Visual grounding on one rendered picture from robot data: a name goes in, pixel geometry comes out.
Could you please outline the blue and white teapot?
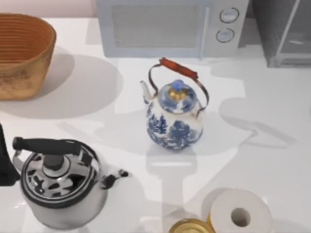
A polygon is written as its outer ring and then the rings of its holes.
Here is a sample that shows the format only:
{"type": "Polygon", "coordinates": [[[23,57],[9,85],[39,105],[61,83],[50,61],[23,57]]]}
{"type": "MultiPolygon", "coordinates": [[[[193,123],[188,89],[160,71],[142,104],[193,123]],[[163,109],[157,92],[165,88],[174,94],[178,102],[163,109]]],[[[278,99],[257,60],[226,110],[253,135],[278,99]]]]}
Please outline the blue and white teapot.
{"type": "Polygon", "coordinates": [[[182,80],[158,88],[152,73],[147,83],[141,81],[143,100],[147,106],[146,130],[153,142],[169,150],[183,150],[199,141],[204,131],[205,109],[195,91],[182,80]]]}

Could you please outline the pale microwave oven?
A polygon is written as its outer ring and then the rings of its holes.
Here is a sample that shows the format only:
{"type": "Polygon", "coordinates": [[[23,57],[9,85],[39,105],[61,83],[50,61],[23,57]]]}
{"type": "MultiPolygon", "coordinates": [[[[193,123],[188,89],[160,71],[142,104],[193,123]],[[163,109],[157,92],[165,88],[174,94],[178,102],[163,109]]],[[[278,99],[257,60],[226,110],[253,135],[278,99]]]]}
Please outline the pale microwave oven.
{"type": "Polygon", "coordinates": [[[107,57],[200,58],[205,10],[209,8],[204,58],[236,53],[249,0],[96,0],[104,54],[107,57]],[[235,8],[232,23],[220,20],[235,8]],[[234,38],[220,43],[216,33],[232,29],[234,38]]]}

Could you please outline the microwave knob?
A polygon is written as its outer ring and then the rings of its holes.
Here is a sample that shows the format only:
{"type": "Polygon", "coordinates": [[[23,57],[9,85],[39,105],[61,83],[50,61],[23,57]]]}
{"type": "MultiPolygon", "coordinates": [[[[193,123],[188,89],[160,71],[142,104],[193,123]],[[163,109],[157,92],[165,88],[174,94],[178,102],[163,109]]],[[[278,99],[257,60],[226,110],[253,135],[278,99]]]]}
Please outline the microwave knob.
{"type": "Polygon", "coordinates": [[[239,12],[235,8],[224,9],[220,13],[220,20],[224,23],[232,23],[239,16],[239,12]]]}
{"type": "Polygon", "coordinates": [[[234,31],[229,28],[219,30],[216,33],[216,39],[220,43],[228,43],[234,38],[234,36],[235,36],[234,31]]]}

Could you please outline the silver and black kettle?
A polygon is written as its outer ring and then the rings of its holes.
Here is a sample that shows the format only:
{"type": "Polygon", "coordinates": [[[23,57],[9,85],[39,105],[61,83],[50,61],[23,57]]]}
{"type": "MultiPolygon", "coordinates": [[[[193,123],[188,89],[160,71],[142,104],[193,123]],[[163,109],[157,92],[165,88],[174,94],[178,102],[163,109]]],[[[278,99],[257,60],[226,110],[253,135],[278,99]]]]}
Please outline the silver and black kettle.
{"type": "Polygon", "coordinates": [[[107,193],[125,170],[106,175],[97,153],[73,139],[15,137],[12,162],[33,215],[56,230],[85,226],[102,210],[107,193]]]}

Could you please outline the gold can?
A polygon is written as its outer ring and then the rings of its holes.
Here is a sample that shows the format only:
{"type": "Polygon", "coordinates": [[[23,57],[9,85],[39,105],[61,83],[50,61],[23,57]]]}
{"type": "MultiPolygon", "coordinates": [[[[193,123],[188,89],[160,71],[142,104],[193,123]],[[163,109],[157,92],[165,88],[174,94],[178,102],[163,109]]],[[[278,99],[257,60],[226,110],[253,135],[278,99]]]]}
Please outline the gold can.
{"type": "Polygon", "coordinates": [[[174,223],[168,233],[215,233],[215,231],[200,219],[184,218],[174,223]]]}

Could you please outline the white paper roll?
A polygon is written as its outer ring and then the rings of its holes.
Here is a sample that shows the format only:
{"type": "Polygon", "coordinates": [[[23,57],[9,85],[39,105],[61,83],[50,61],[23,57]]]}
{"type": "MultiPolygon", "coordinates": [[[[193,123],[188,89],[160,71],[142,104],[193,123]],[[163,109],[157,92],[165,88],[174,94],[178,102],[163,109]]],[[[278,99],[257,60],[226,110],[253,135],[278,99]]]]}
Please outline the white paper roll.
{"type": "Polygon", "coordinates": [[[272,214],[255,193],[227,188],[218,192],[208,208],[206,223],[215,233],[272,233],[272,214]]]}

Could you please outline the brown woven basket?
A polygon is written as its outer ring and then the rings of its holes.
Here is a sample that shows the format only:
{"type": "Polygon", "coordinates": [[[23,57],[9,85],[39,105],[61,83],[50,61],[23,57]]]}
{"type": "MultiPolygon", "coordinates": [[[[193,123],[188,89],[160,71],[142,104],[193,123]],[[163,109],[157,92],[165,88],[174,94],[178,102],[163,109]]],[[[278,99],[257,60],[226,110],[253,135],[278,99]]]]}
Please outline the brown woven basket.
{"type": "Polygon", "coordinates": [[[56,31],[30,15],[0,13],[0,100],[37,95],[51,63],[56,31]]]}

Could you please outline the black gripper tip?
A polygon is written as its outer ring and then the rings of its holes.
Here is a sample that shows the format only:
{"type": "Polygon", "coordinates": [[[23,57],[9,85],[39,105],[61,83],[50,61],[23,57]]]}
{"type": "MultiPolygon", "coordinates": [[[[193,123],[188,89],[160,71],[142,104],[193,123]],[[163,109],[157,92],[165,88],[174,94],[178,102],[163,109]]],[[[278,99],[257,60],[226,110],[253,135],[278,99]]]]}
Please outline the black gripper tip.
{"type": "Polygon", "coordinates": [[[2,125],[0,124],[0,187],[13,186],[20,180],[20,174],[10,160],[2,125]]]}

